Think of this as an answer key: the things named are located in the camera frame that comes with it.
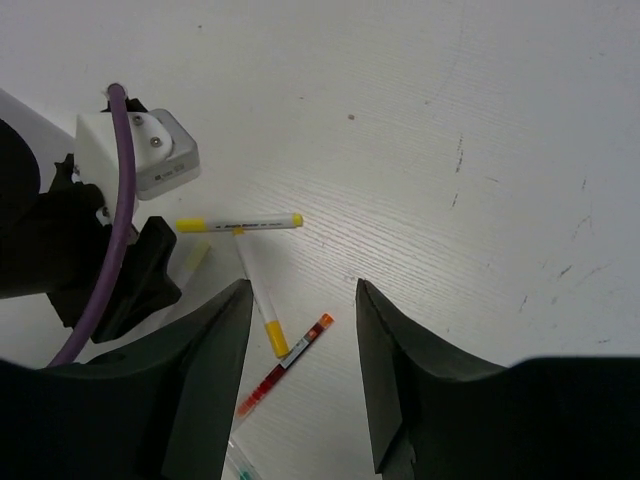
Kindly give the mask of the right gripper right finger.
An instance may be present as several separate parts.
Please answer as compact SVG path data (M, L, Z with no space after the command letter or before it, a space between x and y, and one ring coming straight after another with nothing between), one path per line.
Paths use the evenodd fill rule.
M375 472L384 479L635 479L637 357L503 367L447 342L371 282L356 326Z

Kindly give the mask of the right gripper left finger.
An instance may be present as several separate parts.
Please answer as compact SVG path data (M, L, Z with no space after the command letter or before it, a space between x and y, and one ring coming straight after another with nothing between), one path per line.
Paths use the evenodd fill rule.
M220 478L252 309L239 280L85 364L3 362L2 477Z

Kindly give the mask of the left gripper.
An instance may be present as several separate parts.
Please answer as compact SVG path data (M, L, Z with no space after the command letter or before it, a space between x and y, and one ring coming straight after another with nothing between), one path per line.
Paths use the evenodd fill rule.
M72 180L68 154L56 162L49 190L41 193L39 169L10 164L1 174L1 297L83 287L100 271L112 227L98 219L106 206L93 184ZM168 264L176 234L151 216L126 255L104 315L91 335L116 340L181 298Z

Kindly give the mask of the white pen vertical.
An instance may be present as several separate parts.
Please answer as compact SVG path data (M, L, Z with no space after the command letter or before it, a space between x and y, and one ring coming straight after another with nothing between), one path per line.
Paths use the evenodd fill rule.
M200 241L191 249L174 277L174 283L181 291L185 290L210 249L211 245L208 241Z

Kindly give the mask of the white pen orange tip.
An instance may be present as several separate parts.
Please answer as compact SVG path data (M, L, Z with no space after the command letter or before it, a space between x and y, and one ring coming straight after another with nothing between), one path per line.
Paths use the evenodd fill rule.
M243 229L235 229L233 236L246 278L251 282L254 300L262 316L266 335L275 356L282 359L288 355L289 345L266 288L250 236Z

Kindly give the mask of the red pen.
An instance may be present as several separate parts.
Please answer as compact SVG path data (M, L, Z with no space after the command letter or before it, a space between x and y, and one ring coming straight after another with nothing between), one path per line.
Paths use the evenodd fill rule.
M302 357L306 350L334 323L334 319L328 313L305 333L294 345L291 351L276 364L264 379L247 395L241 398L236 407L234 419L242 422L255 407L268 395L268 393L281 381L287 371Z

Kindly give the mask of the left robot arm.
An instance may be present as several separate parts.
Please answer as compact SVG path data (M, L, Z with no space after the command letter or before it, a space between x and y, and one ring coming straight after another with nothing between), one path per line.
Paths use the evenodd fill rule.
M181 288L167 272L176 235L152 216L123 233L123 258L112 263L111 224L100 222L105 194L73 181L74 154L54 163L47 190L34 150L7 120L1 122L1 296L47 296L62 324L76 330L92 297L102 310L83 338L118 339L150 315L172 306Z

